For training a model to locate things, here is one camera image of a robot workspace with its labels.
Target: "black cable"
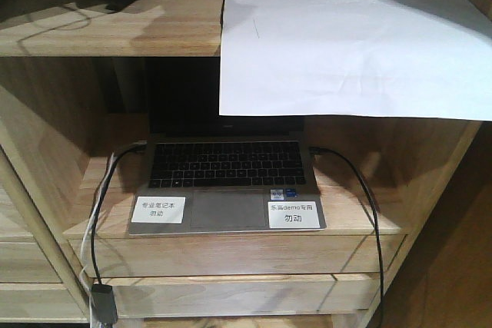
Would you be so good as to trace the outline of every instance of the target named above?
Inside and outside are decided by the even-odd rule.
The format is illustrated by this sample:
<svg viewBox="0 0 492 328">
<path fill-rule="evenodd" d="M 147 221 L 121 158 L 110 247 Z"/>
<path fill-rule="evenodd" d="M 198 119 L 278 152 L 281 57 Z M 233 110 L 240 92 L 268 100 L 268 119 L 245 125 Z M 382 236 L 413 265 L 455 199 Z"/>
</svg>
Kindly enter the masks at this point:
<svg viewBox="0 0 492 328">
<path fill-rule="evenodd" d="M 144 147 L 145 147 L 145 144 L 136 144 L 135 146 L 132 146 L 132 147 L 122 151 L 115 158 L 115 161 L 110 166 L 108 178 L 106 179 L 106 181 L 104 183 L 101 184 L 101 197 L 99 199 L 99 202 L 95 205 L 96 209 L 95 209 L 95 213 L 94 213 L 94 222 L 92 223 L 92 227 L 91 227 L 91 258 L 92 258 L 92 265 L 94 267 L 95 276 L 96 276 L 99 284 L 102 284 L 102 280 L 101 280 L 101 274 L 99 273 L 98 264 L 97 264 L 96 258 L 95 258 L 95 233 L 96 233 L 96 227 L 98 226 L 98 218 L 99 218 L 99 213 L 101 211 L 102 202 L 105 198 L 106 192 L 108 192 L 109 182 L 111 181 L 111 178 L 113 177 L 113 173 L 115 172 L 116 164 L 118 164 L 120 159 L 122 157 L 124 157 L 127 153 L 131 153 L 131 152 L 135 153 L 135 152 L 141 151 Z"/>
<path fill-rule="evenodd" d="M 371 206 L 372 217 L 373 217 L 373 221 L 374 221 L 374 233 L 376 234 L 377 256 L 379 259 L 380 319 L 379 319 L 379 324 L 377 325 L 377 327 L 381 328 L 383 326 L 383 319 L 384 319 L 384 267 L 383 267 L 383 251 L 381 249 L 381 238 L 380 238 L 380 234 L 379 234 L 379 223 L 377 221 L 376 199 L 374 198 L 374 195 L 373 195 L 371 189 L 369 188 L 369 185 L 367 184 L 366 180 L 364 179 L 364 175 L 344 155 L 340 154 L 339 152 L 337 152 L 335 150 L 327 149 L 324 147 L 310 147 L 309 151 L 313 155 L 318 155 L 318 154 L 323 154 L 323 153 L 333 154 L 333 155 L 336 155 L 339 158 L 341 158 L 345 163 L 347 163 L 348 166 L 351 168 L 351 170 L 355 173 L 355 176 L 357 177 L 359 184 L 361 184 L 361 187 L 364 190 L 367 201 L 369 202 L 369 205 Z"/>
</svg>

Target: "touchpad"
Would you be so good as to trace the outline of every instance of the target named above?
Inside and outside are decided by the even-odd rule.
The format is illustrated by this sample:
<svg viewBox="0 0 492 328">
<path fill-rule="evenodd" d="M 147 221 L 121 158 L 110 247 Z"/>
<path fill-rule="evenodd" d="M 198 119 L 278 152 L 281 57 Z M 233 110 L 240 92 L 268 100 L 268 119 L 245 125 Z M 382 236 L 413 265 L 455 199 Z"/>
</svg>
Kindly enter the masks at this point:
<svg viewBox="0 0 492 328">
<path fill-rule="evenodd" d="M 262 191 L 195 191 L 192 228 L 228 230 L 264 227 Z"/>
</svg>

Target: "laptop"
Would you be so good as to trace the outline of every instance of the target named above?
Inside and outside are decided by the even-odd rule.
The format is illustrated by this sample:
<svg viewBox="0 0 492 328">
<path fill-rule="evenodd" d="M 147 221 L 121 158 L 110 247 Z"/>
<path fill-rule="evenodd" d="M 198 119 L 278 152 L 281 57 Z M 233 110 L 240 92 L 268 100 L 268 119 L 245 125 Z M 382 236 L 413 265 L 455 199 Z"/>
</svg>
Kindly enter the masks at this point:
<svg viewBox="0 0 492 328">
<path fill-rule="evenodd" d="M 151 136 L 128 233 L 324 229 L 304 119 L 219 116 L 219 76 L 219 57 L 145 58 Z"/>
</svg>

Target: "sticker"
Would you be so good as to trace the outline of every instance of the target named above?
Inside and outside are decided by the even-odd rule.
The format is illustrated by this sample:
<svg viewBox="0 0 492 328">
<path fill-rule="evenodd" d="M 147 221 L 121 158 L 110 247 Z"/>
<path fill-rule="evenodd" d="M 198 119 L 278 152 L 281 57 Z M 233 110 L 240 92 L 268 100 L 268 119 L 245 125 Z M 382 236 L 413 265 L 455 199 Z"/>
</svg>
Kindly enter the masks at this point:
<svg viewBox="0 0 492 328">
<path fill-rule="evenodd" d="M 284 199 L 284 190 L 270 190 L 270 200 L 283 200 Z"/>
<path fill-rule="evenodd" d="M 186 197 L 139 196 L 132 223 L 182 223 Z"/>
<path fill-rule="evenodd" d="M 285 195 L 287 197 L 297 197 L 298 192 L 294 188 L 286 188 L 285 189 Z"/>
<path fill-rule="evenodd" d="M 314 201 L 268 201 L 270 228 L 319 228 Z"/>
</svg>

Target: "white cable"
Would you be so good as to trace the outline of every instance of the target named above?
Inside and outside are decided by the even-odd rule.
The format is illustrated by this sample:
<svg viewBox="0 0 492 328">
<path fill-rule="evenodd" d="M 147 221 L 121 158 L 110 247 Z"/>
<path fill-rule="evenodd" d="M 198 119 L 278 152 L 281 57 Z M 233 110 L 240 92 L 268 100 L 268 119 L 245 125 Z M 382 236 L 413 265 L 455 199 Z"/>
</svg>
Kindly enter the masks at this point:
<svg viewBox="0 0 492 328">
<path fill-rule="evenodd" d="M 147 141 L 137 141 L 137 142 L 134 142 L 133 144 L 128 145 L 126 148 L 130 148 L 132 146 L 139 146 L 139 145 L 143 145 L 143 144 L 147 144 Z M 87 284 L 87 282 L 85 280 L 85 270 L 87 269 L 87 265 L 88 265 L 88 258 L 86 257 L 88 235 L 91 232 L 92 224 L 94 223 L 94 219 L 95 219 L 95 214 L 96 214 L 97 209 L 99 208 L 99 205 L 101 203 L 102 188 L 106 187 L 106 183 L 109 181 L 109 174 L 111 173 L 111 168 L 113 167 L 113 165 L 116 161 L 116 152 L 121 152 L 121 150 L 122 149 L 120 148 L 120 149 L 114 151 L 113 153 L 111 153 L 111 156 L 108 159 L 108 165 L 106 167 L 106 172 L 105 172 L 105 175 L 102 178 L 101 182 L 99 183 L 98 193 L 96 194 L 95 201 L 94 201 L 94 207 L 93 207 L 91 215 L 88 219 L 87 227 L 85 228 L 84 236 L 82 238 L 82 243 L 80 246 L 80 261 L 81 261 L 82 269 L 80 271 L 80 274 L 78 275 L 78 279 L 80 280 L 82 286 L 84 287 L 85 292 L 89 296 L 89 319 L 90 319 L 89 325 L 90 325 L 90 328 L 94 327 L 94 321 L 93 320 L 96 320 L 96 319 L 92 313 L 91 287 Z"/>
</svg>

